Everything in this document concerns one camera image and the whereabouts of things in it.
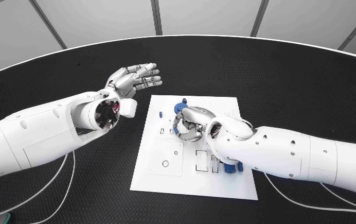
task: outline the white cable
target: white cable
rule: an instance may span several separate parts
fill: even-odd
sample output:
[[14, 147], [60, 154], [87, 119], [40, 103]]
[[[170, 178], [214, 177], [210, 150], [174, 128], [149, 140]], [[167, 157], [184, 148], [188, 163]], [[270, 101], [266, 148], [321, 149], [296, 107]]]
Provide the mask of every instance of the white cable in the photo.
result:
[[[73, 152], [72, 152], [72, 176], [73, 176], [73, 171], [74, 171], [74, 154], [73, 154]], [[51, 215], [50, 215], [50, 217], [49, 217], [47, 219], [44, 219], [44, 220], [41, 220], [41, 221], [38, 221], [38, 222], [30, 223], [30, 224], [40, 224], [40, 223], [43, 223], [44, 221], [47, 221], [47, 220], [53, 217], [53, 215], [56, 214], [56, 212], [57, 212], [57, 210], [59, 210], [59, 208], [61, 207], [61, 204], [63, 204], [63, 202], [64, 202], [64, 198], [66, 198], [66, 195], [67, 195], [67, 192], [69, 192], [69, 189], [70, 189], [70, 185], [72, 185], [72, 177], [70, 177], [70, 181], [69, 181], [69, 185], [67, 185], [64, 197], [63, 197], [63, 200], [61, 200], [61, 202], [60, 202], [60, 204], [59, 204], [59, 206], [57, 206], [56, 211], [51, 213]]]
[[331, 192], [331, 190], [324, 186], [322, 183], [319, 183], [322, 185], [322, 187], [327, 189], [327, 191], [337, 197], [340, 198], [344, 202], [347, 202], [350, 205], [356, 206], [356, 204], [350, 201], [347, 201], [345, 199], [343, 199], [338, 195], [335, 195], [335, 193]]
[[279, 192], [279, 190], [278, 190], [276, 187], [273, 186], [273, 184], [272, 184], [272, 182], [270, 182], [270, 180], [269, 180], [266, 174], [265, 174], [265, 177], [266, 177], [266, 179], [268, 179], [268, 181], [269, 181], [272, 187], [275, 188], [275, 190], [276, 190], [278, 193], [281, 194], [281, 196], [282, 196], [288, 201], [291, 201], [294, 204], [296, 204], [296, 205], [299, 205], [299, 206], [302, 206], [302, 207], [305, 207], [305, 208], [315, 209], [315, 210], [345, 211], [345, 212], [354, 212], [354, 213], [356, 213], [356, 210], [350, 210], [350, 209], [334, 209], [334, 208], [322, 208], [322, 207], [308, 206], [308, 205], [304, 205], [302, 203], [298, 203], [298, 202], [292, 201], [292, 200], [291, 200], [291, 199]]
[[2, 215], [4, 213], [10, 212], [11, 210], [14, 210], [15, 208], [18, 208], [21, 205], [24, 205], [41, 192], [43, 190], [47, 188], [47, 186], [50, 185], [50, 183], [53, 182], [61, 168], [63, 168], [63, 165], [64, 165], [64, 161], [66, 161], [66, 157], [67, 157], [67, 154], [64, 155], [64, 159], [63, 159], [63, 162], [61, 162], [61, 165], [57, 169], [57, 173], [54, 174], [53, 178], [50, 179], [49, 183], [44, 185], [44, 187], [40, 189], [40, 191], [24, 201], [21, 202], [18, 205], [15, 205], [12, 208], [4, 210], [2, 212], [0, 212], [0, 215]]

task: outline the gray wall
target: gray wall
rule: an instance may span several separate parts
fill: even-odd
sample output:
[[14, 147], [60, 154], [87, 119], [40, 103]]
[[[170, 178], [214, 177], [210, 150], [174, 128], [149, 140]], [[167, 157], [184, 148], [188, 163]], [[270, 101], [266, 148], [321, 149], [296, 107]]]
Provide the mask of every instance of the gray wall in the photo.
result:
[[0, 68], [89, 43], [213, 34], [356, 53], [354, 0], [0, 0]]

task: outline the green object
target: green object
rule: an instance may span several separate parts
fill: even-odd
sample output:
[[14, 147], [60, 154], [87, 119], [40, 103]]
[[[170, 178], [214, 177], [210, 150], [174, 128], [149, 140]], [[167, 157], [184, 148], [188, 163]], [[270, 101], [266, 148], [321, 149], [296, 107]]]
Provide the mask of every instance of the green object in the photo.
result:
[[10, 217], [11, 217], [10, 213], [0, 215], [0, 224], [7, 224], [10, 221]]

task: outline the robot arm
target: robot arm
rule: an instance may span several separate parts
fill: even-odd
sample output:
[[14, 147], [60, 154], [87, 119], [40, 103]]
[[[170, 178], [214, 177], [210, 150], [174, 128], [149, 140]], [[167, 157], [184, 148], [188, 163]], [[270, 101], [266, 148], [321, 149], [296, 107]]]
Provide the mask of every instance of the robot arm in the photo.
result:
[[[322, 182], [356, 192], [356, 144], [279, 128], [253, 129], [239, 118], [210, 118], [210, 112], [198, 107], [183, 108], [178, 116], [183, 123], [190, 124], [184, 125], [187, 129], [201, 127], [196, 137], [203, 137], [214, 157], [224, 164], [236, 165], [240, 161], [278, 177]], [[180, 139], [187, 140], [187, 134], [180, 134]]]
[[0, 120], [0, 176], [38, 166], [82, 147], [134, 117], [135, 91], [161, 85], [155, 64], [121, 68], [105, 88], [24, 109]]

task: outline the black textured surface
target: black textured surface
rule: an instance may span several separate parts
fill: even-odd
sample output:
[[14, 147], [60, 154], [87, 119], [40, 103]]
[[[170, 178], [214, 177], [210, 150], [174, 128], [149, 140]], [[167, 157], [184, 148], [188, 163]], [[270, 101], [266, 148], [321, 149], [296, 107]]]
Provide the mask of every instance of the black textured surface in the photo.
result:
[[[356, 223], [356, 213], [305, 209], [253, 172], [258, 201], [129, 191], [151, 94], [230, 96], [242, 117], [270, 126], [356, 141], [356, 58], [314, 47], [229, 37], [155, 37], [90, 45], [0, 72], [0, 118], [96, 91], [122, 66], [154, 62], [164, 84], [135, 95], [135, 118], [76, 150], [76, 172], [64, 204], [47, 223]], [[44, 192], [12, 211], [14, 223], [54, 211], [70, 177], [72, 155]], [[0, 177], [0, 210], [25, 200], [56, 173], [61, 159]], [[270, 176], [295, 201], [350, 208], [314, 182]], [[356, 202], [356, 193], [332, 187]]]

